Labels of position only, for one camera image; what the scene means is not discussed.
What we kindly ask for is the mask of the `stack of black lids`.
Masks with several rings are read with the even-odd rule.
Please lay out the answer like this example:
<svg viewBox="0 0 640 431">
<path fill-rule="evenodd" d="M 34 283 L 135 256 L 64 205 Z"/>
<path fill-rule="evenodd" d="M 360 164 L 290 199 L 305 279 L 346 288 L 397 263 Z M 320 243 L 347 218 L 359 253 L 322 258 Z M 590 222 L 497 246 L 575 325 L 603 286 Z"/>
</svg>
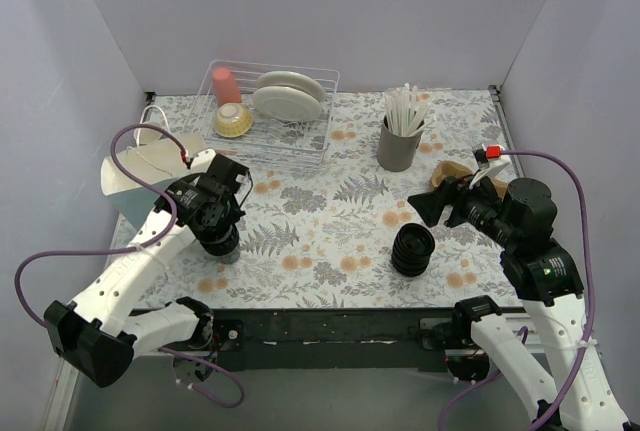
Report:
<svg viewBox="0 0 640 431">
<path fill-rule="evenodd" d="M 424 226 L 408 223 L 400 228 L 393 242 L 391 263 L 403 276 L 417 277 L 427 269 L 435 239 Z"/>
</svg>

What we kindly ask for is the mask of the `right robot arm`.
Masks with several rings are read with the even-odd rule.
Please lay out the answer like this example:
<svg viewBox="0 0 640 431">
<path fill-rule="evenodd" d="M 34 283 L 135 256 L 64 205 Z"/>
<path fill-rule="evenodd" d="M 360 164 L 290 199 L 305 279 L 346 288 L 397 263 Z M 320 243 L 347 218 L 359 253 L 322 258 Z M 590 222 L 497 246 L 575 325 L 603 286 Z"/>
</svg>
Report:
<svg viewBox="0 0 640 431">
<path fill-rule="evenodd" d="M 486 296 L 460 301 L 452 324 L 464 348 L 480 346 L 499 367 L 538 429 L 635 430 L 607 381 L 587 325 L 584 286 L 571 255 L 553 238 L 557 208 L 540 181 L 517 178 L 503 196 L 488 178 L 447 177 L 431 192 L 409 197 L 424 223 L 468 223 L 501 246 L 500 265 L 528 313 L 549 366 L 509 335 L 500 309 Z"/>
</svg>

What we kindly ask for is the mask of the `dark coffee cup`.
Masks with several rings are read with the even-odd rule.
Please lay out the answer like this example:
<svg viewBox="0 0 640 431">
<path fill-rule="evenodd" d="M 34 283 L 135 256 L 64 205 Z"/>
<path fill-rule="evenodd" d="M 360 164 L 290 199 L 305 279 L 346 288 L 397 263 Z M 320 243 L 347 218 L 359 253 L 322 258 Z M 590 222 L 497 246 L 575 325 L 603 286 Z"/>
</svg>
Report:
<svg viewBox="0 0 640 431">
<path fill-rule="evenodd" d="M 233 264 L 240 258 L 239 241 L 239 231 L 236 226 L 232 226 L 229 232 L 221 239 L 210 242 L 201 241 L 200 244 L 207 253 L 215 257 L 220 263 Z"/>
</svg>

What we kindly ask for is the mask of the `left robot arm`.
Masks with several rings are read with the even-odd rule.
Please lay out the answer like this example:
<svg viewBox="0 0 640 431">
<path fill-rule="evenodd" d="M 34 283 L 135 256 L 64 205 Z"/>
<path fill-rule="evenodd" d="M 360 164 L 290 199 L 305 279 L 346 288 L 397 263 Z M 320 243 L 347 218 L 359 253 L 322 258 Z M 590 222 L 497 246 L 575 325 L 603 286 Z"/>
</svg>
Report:
<svg viewBox="0 0 640 431">
<path fill-rule="evenodd" d="M 237 224 L 244 216 L 236 194 L 252 186 L 248 167 L 223 155 L 205 171 L 171 183 L 131 240 L 131 252 L 112 261 L 69 303 L 44 313 L 56 354 L 100 388 L 115 383 L 135 358 L 172 343 L 205 349 L 214 336 L 214 313 L 190 297 L 133 315 L 156 277 L 193 243 L 216 258 L 239 256 Z"/>
</svg>

